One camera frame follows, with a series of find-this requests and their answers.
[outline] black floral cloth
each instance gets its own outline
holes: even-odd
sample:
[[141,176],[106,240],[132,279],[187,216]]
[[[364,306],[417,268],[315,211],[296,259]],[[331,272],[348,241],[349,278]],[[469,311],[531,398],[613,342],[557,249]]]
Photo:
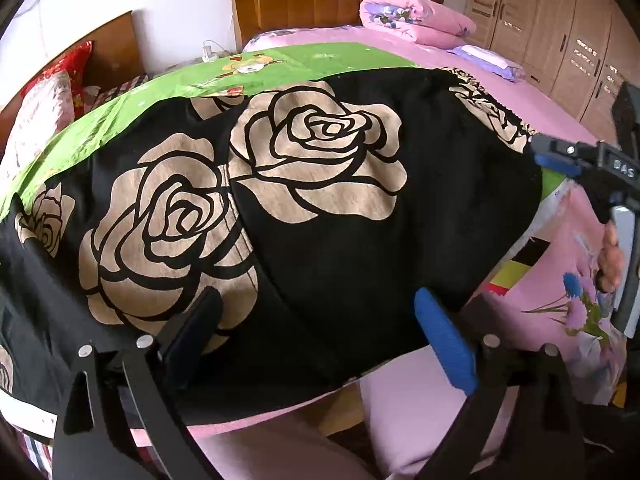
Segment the black floral cloth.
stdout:
[[155,104],[0,222],[0,387],[56,413],[80,346],[158,334],[207,286],[223,315],[175,397],[187,424],[425,345],[415,291],[460,309],[540,202],[535,130],[476,83],[389,68]]

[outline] green sheet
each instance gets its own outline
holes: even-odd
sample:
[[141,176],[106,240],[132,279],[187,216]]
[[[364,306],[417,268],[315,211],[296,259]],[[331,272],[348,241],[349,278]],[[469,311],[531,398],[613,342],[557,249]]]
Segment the green sheet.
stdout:
[[[257,72],[251,70],[262,67]],[[49,177],[86,159],[122,132],[154,103],[171,97],[225,94],[230,89],[254,95],[276,86],[371,68],[418,67],[414,62],[360,43],[323,43],[272,48],[261,53],[225,57],[185,67],[153,79],[104,104],[60,132],[40,156],[26,166],[0,197],[0,219],[18,193],[27,210]],[[542,200],[564,180],[543,170]]]

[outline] human hand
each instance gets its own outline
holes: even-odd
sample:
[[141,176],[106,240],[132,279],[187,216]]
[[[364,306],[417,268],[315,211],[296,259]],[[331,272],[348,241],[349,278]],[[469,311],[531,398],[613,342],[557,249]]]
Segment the human hand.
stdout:
[[613,222],[609,222],[604,229],[598,264],[600,272],[596,275],[596,286],[603,292],[613,292],[622,281],[625,265],[625,256],[618,246],[618,230]]

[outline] yellow stripe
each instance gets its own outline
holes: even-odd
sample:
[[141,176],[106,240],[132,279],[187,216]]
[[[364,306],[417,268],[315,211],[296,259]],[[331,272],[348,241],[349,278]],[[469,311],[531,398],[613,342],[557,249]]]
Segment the yellow stripe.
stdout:
[[520,281],[530,268],[531,267],[528,265],[510,260],[503,268],[500,269],[500,272],[495,275],[495,278],[491,280],[491,283],[503,286],[504,288],[511,288]]

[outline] white pillow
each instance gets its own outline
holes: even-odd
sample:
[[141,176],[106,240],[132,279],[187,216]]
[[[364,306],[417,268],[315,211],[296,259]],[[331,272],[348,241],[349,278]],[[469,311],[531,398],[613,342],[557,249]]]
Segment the white pillow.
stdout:
[[25,95],[0,162],[0,192],[34,160],[51,137],[74,121],[71,81],[66,71],[43,79]]

